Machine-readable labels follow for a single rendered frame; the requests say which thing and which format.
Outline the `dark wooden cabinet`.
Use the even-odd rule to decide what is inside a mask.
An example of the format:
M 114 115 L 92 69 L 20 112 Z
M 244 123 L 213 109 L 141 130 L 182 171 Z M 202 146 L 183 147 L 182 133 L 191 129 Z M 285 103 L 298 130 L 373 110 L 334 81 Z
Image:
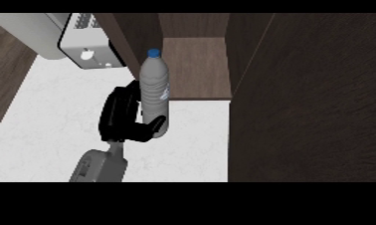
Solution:
M 163 50 L 174 101 L 232 99 L 270 13 L 99 13 L 96 18 L 135 76 L 148 49 Z

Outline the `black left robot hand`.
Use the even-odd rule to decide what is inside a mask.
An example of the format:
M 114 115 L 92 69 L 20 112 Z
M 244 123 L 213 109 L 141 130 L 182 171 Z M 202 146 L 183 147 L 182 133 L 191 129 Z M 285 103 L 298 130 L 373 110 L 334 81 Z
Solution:
M 111 92 L 99 120 L 102 141 L 124 142 L 133 140 L 148 142 L 169 121 L 160 115 L 151 122 L 136 122 L 142 102 L 141 82 L 133 80 L 126 87 L 115 87 Z

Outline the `dark wooden cabinet door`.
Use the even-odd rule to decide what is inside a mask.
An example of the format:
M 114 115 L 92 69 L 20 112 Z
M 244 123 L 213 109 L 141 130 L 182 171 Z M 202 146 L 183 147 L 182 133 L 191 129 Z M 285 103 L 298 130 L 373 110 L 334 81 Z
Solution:
M 230 181 L 376 182 L 376 13 L 272 17 L 229 114 Z

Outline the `white toaster appliance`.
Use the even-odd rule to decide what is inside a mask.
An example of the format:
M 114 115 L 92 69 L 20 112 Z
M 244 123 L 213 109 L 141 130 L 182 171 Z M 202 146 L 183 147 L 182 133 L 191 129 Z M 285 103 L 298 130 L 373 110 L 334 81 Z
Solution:
M 70 15 L 58 48 L 84 70 L 121 68 L 127 65 L 92 13 Z

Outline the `pale grey appliance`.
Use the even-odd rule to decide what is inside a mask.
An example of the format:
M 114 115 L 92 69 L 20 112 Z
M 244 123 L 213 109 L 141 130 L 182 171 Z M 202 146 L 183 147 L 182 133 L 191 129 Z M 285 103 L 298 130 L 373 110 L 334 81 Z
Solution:
M 0 13 L 0 26 L 48 60 L 67 57 L 58 41 L 70 13 Z

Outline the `clear blue-capped water bottle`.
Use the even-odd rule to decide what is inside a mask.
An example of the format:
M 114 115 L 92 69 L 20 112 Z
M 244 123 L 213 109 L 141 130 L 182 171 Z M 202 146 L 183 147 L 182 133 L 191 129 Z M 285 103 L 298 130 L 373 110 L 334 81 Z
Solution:
M 141 71 L 143 123 L 170 116 L 170 69 L 160 49 L 149 49 Z

